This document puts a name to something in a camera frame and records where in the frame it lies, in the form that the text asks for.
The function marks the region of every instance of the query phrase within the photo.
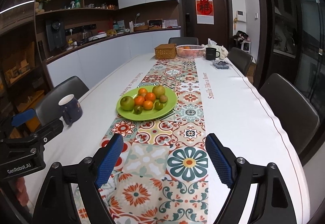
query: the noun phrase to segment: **pink basket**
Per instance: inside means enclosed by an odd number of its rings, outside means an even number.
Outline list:
[[[199,45],[179,45],[176,46],[176,51],[177,55],[180,57],[199,58],[203,56],[204,47]]]

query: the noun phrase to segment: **dining table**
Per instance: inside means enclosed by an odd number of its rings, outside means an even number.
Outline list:
[[[214,133],[236,157],[261,166],[274,162],[297,223],[307,223],[308,186],[287,133],[256,88],[225,60],[229,69],[217,69],[204,57],[156,60],[149,53],[116,69],[79,99],[82,117],[45,145],[46,168],[25,176],[30,204],[35,205],[53,162],[79,163],[119,133],[123,150],[108,183],[99,190],[116,223],[213,223],[230,191],[205,149],[205,137]],[[132,121],[117,113],[123,94],[158,84],[178,97],[168,114]],[[256,189],[252,184],[239,223],[248,222]],[[73,192],[81,222],[90,223],[76,184]]]

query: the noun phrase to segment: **cup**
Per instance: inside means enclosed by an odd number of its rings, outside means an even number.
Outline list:
[[[73,94],[67,95],[59,101],[62,117],[67,125],[77,121],[82,116],[82,108]]]
[[[207,47],[205,48],[205,59],[208,61],[212,61],[215,60],[216,58],[220,57],[220,52],[217,51],[216,48],[213,47]]]

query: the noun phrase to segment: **screw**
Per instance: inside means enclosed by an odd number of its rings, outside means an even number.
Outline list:
[[[58,168],[59,166],[60,166],[60,163],[59,162],[54,162],[54,163],[52,163],[52,168]]]
[[[276,168],[277,168],[277,165],[276,165],[274,162],[271,162],[271,163],[270,163],[270,167],[271,167],[272,169],[276,169]]]
[[[242,157],[238,157],[237,162],[239,162],[240,164],[244,164],[246,162],[246,160]]]
[[[83,162],[84,163],[91,163],[92,160],[93,159],[91,157],[86,157],[86,158],[83,159]]]

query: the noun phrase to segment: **floral tile pattern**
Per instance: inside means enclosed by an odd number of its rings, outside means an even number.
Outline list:
[[[120,133],[123,150],[99,192],[117,224],[206,224],[208,159],[195,60],[158,60],[138,87],[158,84],[177,94],[177,105],[151,121],[116,117],[100,147]],[[78,188],[74,199],[81,223],[90,224]]]

